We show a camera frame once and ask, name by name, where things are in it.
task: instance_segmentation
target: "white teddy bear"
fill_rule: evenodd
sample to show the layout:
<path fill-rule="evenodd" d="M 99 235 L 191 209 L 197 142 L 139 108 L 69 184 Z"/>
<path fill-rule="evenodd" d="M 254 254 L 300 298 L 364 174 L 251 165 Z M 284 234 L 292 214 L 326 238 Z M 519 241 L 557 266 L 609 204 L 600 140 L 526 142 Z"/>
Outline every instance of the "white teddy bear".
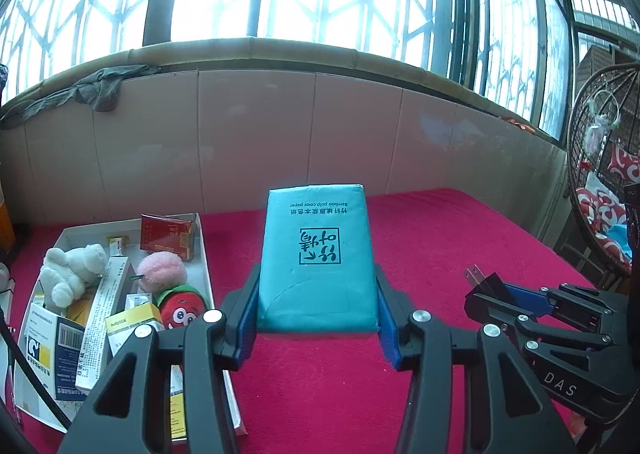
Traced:
<path fill-rule="evenodd" d="M 100 244 L 89 244 L 69 251 L 49 248 L 38 275 L 44 291 L 45 307 L 63 309 L 78 300 L 106 264 L 107 254 Z"/>

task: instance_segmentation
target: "plush toy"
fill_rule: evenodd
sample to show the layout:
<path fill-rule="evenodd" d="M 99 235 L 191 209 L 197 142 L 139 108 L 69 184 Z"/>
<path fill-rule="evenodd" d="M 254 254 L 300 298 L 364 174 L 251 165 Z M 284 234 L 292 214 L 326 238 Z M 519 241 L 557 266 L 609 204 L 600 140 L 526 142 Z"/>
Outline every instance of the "plush toy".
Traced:
<path fill-rule="evenodd" d="M 49 248 L 38 275 L 44 291 L 45 307 L 63 309 L 79 299 L 106 264 L 107 254 L 100 244 L 89 244 L 69 251 Z"/>
<path fill-rule="evenodd" d="M 140 288 L 145 293 L 160 293 L 187 282 L 187 270 L 182 259 L 170 251 L 156 251 L 140 261 Z"/>
<path fill-rule="evenodd" d="M 158 294 L 156 306 L 160 310 L 162 323 L 167 329 L 186 326 L 207 309 L 200 293 L 188 284 Z"/>

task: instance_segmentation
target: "pink plush ball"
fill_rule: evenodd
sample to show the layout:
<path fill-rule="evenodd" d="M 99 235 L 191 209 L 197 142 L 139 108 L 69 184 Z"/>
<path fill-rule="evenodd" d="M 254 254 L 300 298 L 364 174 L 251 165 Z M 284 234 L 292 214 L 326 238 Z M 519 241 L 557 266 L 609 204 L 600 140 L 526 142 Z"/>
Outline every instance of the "pink plush ball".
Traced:
<path fill-rule="evenodd" d="M 187 282 L 187 270 L 182 259 L 170 251 L 156 251 L 145 257 L 138 267 L 145 277 L 140 287 L 148 293 L 160 293 Z"/>

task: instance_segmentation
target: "chinese calligraphy logo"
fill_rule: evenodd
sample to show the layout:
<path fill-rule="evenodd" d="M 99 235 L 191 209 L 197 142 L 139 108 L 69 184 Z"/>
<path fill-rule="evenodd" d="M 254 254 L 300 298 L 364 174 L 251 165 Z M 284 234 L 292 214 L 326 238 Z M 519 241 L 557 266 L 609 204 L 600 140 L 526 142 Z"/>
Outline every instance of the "chinese calligraphy logo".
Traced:
<path fill-rule="evenodd" d="M 341 264 L 339 228 L 300 228 L 299 264 Z"/>

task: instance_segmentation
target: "tissue pack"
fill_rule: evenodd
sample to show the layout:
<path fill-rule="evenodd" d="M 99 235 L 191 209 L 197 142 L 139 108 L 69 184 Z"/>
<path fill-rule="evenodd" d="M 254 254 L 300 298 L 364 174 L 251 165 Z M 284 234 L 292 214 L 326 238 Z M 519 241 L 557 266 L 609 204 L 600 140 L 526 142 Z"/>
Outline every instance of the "tissue pack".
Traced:
<path fill-rule="evenodd" d="M 260 331 L 378 331 L 362 185 L 270 191 L 258 294 Z"/>

